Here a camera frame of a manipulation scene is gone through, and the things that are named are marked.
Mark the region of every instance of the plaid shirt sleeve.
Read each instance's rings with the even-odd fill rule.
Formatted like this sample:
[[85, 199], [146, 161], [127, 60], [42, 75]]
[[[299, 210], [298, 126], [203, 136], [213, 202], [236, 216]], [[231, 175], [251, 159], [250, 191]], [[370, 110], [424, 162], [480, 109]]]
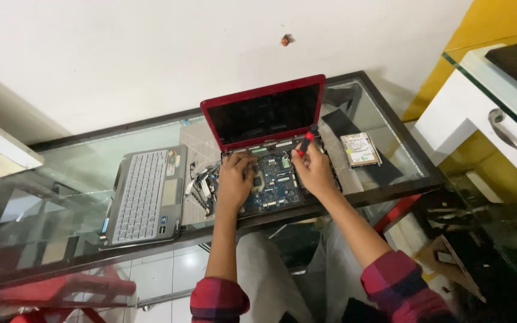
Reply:
[[392, 322], [457, 322], [421, 275], [420, 265], [401, 251], [391, 251], [364, 269], [360, 278], [368, 299]]
[[205, 277], [191, 293], [192, 322], [238, 322], [249, 308], [241, 287], [225, 279]]

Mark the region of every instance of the circuit board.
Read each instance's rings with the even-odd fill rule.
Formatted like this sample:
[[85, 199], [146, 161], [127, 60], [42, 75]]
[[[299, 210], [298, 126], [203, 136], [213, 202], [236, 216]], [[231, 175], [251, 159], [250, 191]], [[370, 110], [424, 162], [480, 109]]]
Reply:
[[261, 157], [253, 168], [253, 188], [239, 211], [240, 216], [262, 213], [304, 199], [287, 153]]

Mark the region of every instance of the red screwdriver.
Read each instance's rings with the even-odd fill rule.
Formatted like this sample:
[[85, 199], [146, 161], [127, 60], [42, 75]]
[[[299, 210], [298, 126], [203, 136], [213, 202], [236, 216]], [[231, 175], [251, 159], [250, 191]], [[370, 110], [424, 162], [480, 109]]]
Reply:
[[317, 131], [318, 131], [317, 124], [313, 124], [312, 126], [310, 126], [310, 129], [308, 130], [308, 132], [305, 135], [305, 140], [302, 142], [302, 144], [300, 145], [300, 149], [298, 150], [298, 155], [300, 157], [305, 155], [305, 152], [308, 149], [308, 144], [310, 144], [310, 142], [312, 140], [314, 140], [314, 133]]

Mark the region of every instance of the laptop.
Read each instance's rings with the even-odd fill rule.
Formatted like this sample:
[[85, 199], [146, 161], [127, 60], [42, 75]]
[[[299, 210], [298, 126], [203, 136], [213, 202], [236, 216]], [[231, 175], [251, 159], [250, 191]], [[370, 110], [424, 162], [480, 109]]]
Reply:
[[[318, 122], [325, 80], [324, 75], [315, 75], [201, 102], [221, 156], [246, 152], [258, 157], [253, 187], [240, 217], [315, 199], [291, 163], [291, 150]], [[326, 153], [319, 134], [314, 142]], [[211, 185], [218, 186], [219, 181]]]
[[179, 236], [187, 146], [123, 156], [100, 237], [107, 248]]

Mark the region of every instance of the person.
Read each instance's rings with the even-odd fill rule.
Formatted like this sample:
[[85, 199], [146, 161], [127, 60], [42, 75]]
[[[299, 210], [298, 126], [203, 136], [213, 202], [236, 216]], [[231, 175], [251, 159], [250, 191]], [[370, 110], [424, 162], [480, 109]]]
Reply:
[[[314, 322], [274, 243], [255, 232], [237, 245], [237, 213], [255, 162], [241, 153], [222, 161], [209, 261], [191, 294], [193, 322]], [[393, 251], [335, 187], [328, 156], [311, 143], [302, 158], [292, 151], [292, 163], [332, 216], [307, 269], [326, 272], [326, 322], [456, 321], [421, 267]]]

